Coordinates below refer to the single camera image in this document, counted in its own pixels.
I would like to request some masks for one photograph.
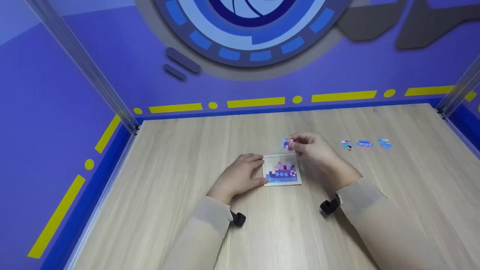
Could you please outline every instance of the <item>yellow stripe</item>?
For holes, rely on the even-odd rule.
[[[148,107],[148,108],[150,109],[151,113],[203,110],[201,103],[153,106],[153,107]]]
[[[101,154],[103,152],[103,150],[105,149],[105,146],[107,146],[108,141],[110,140],[113,133],[117,129],[117,126],[119,125],[119,123],[120,123],[120,117],[118,115],[115,115],[115,117],[113,118],[113,120],[108,125],[107,129],[103,133],[100,140],[96,143],[95,150],[98,153]]]
[[[283,105],[283,104],[285,104],[285,97],[254,98],[254,99],[242,99],[242,100],[227,101],[227,107],[229,107],[229,108],[270,106],[270,105]]]
[[[409,88],[405,96],[424,96],[424,95],[439,95],[448,94],[453,86],[432,86],[432,87],[415,87]]]
[[[472,102],[472,100],[477,96],[477,93],[471,91],[467,97],[465,98],[466,101],[468,102]]]
[[[70,205],[72,205],[73,200],[75,200],[75,197],[80,191],[80,188],[82,188],[84,182],[85,178],[77,175],[72,185],[68,189],[67,193],[65,193],[65,195],[63,196],[60,204],[57,206],[57,209],[55,210],[55,212],[53,212],[53,215],[50,217],[50,220],[46,224],[38,239],[36,240],[32,249],[30,249],[30,252],[28,253],[29,257],[39,259],[42,256],[45,248],[52,239],[53,234],[60,225],[63,217],[65,217],[68,208],[70,208]]]
[[[312,102],[369,99],[369,98],[374,98],[376,94],[377,94],[377,91],[374,90],[374,91],[312,95]]]

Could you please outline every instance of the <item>person's left hand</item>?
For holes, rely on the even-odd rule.
[[[215,181],[207,196],[229,205],[233,196],[268,183],[264,177],[252,179],[252,171],[264,163],[263,158],[253,153],[239,155]]]

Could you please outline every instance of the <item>hand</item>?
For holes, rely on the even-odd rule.
[[[288,136],[289,150],[299,155],[306,155],[319,166],[328,166],[340,159],[339,155],[328,145],[318,133],[302,132]]]
[[[333,150],[318,133],[295,133],[288,137],[288,147],[299,156],[307,156],[323,171],[334,190],[346,187],[362,175]]]
[[[229,205],[233,196],[268,183],[267,178],[252,179],[253,170],[264,163],[263,158],[253,153],[239,155],[215,181],[207,196]]]

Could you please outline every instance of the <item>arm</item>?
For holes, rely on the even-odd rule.
[[[340,198],[340,208],[355,227],[381,270],[444,269],[423,232],[375,186],[346,162],[319,134],[290,136],[289,147],[319,165]]]
[[[230,206],[204,197],[169,252],[162,270],[211,270],[232,221]]]
[[[266,178],[251,178],[252,171],[263,162],[261,155],[242,154],[223,171],[180,233],[162,270],[214,268],[228,225],[233,220],[232,198],[268,182]]]
[[[340,207],[380,269],[444,269],[425,234],[375,186],[360,179],[337,194]]]

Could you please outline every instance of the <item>yellow dot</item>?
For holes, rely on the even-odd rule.
[[[95,165],[95,163],[93,162],[92,159],[87,159],[87,161],[85,161],[85,169],[87,169],[87,170],[93,169],[94,165]]]
[[[384,97],[389,98],[392,97],[395,94],[395,89],[388,89],[384,93]]]
[[[141,108],[134,108],[133,112],[135,112],[136,114],[142,114],[144,111]]]
[[[212,110],[215,110],[216,108],[218,108],[218,105],[215,102],[210,102],[208,104],[208,107],[211,108]]]
[[[298,104],[302,101],[301,96],[294,96],[292,99],[293,103]]]

